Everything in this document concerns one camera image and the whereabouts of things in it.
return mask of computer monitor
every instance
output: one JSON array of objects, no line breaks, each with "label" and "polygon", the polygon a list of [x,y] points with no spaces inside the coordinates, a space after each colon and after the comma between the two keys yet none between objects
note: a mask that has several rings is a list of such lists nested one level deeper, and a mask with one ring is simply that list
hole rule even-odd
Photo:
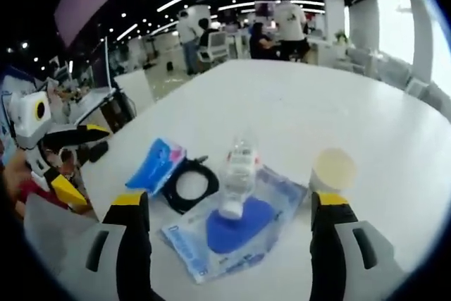
[{"label": "computer monitor", "polygon": [[111,90],[107,46],[108,40],[105,39],[92,53],[91,71],[94,88],[109,87]]},{"label": "computer monitor", "polygon": [[274,17],[274,3],[267,1],[255,2],[255,16],[273,18]]},{"label": "computer monitor", "polygon": [[58,80],[59,83],[66,81],[68,78],[70,78],[70,75],[67,66],[59,68],[53,76],[53,79]]},{"label": "computer monitor", "polygon": [[218,21],[223,24],[236,24],[238,22],[238,14],[236,8],[219,11]]}]

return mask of man in white shirt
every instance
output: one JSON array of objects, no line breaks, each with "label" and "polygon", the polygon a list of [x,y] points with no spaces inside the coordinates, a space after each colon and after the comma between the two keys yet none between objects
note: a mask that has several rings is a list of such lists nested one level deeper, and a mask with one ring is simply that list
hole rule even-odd
[{"label": "man in white shirt", "polygon": [[280,59],[289,61],[290,55],[295,52],[303,59],[310,50],[303,32],[307,23],[304,11],[298,5],[284,1],[275,12],[280,33]]},{"label": "man in white shirt", "polygon": [[186,11],[180,12],[177,31],[183,47],[187,73],[188,75],[196,74],[199,72],[197,65],[197,33],[188,19]]}]

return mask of blue pad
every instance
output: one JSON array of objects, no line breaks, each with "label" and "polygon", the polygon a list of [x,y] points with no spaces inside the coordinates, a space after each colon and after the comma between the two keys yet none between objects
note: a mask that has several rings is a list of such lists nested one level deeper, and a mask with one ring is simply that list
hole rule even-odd
[{"label": "blue pad", "polygon": [[128,188],[145,188],[153,196],[166,183],[186,157],[186,150],[169,140],[156,139],[140,169],[125,184]]},{"label": "blue pad", "polygon": [[217,254],[227,254],[245,245],[275,216],[273,207],[250,197],[244,205],[242,218],[223,218],[217,209],[206,220],[206,243]]}]

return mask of paper cup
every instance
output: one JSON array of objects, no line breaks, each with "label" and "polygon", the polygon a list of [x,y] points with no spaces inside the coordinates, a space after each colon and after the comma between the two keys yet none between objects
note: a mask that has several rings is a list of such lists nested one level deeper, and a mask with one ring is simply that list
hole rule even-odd
[{"label": "paper cup", "polygon": [[309,189],[313,192],[339,193],[354,184],[357,167],[343,150],[330,148],[322,151],[311,169]]}]

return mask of blue packet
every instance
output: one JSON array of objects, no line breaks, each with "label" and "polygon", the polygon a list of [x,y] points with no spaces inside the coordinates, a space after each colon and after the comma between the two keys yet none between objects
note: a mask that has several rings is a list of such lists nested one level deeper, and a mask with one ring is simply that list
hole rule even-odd
[{"label": "blue packet", "polygon": [[158,138],[147,152],[146,159],[125,184],[127,188],[145,188],[154,196],[186,157],[186,149],[169,140]]}]

